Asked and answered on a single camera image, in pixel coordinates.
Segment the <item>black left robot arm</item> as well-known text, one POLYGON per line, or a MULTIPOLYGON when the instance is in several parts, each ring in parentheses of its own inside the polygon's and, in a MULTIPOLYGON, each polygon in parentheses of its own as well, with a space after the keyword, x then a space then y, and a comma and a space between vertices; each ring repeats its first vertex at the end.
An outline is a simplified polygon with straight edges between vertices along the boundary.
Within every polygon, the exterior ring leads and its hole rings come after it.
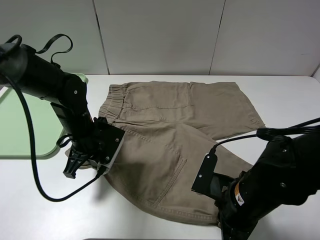
POLYGON ((50 102, 72 142, 63 171, 74 179, 84 163, 90 163, 101 176, 107 155, 103 132, 107 121, 92 118, 86 99, 87 85, 77 75, 66 73, 41 57, 28 45, 6 42, 0 46, 0 83, 16 86, 22 93, 50 102))

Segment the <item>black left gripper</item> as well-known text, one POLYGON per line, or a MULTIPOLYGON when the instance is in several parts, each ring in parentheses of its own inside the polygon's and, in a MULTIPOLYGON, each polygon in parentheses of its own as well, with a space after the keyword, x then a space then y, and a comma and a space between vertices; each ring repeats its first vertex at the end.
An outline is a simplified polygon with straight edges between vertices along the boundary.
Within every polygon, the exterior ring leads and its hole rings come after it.
POLYGON ((88 160, 107 160, 105 130, 108 121, 105 117, 73 116, 68 119, 72 145, 63 174, 70 179, 76 178, 77 170, 88 160))

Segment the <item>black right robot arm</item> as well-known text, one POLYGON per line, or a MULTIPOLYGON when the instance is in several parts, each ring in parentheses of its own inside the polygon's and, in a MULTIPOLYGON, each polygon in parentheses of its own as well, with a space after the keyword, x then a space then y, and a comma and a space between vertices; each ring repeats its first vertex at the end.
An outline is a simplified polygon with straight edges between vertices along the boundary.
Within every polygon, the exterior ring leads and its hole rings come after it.
POLYGON ((216 201, 224 240, 247 240, 281 205, 300 206, 320 189, 320 135, 270 141, 257 162, 216 201))

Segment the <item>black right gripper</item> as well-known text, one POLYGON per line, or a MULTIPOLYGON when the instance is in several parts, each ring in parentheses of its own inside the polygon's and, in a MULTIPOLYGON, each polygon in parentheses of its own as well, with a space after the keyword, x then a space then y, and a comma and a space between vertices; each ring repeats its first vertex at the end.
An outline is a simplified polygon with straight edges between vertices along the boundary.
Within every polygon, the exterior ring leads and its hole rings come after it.
POLYGON ((232 178, 215 175, 219 190, 218 207, 223 240, 247 240, 256 227, 259 216, 260 177, 256 172, 242 172, 232 178))

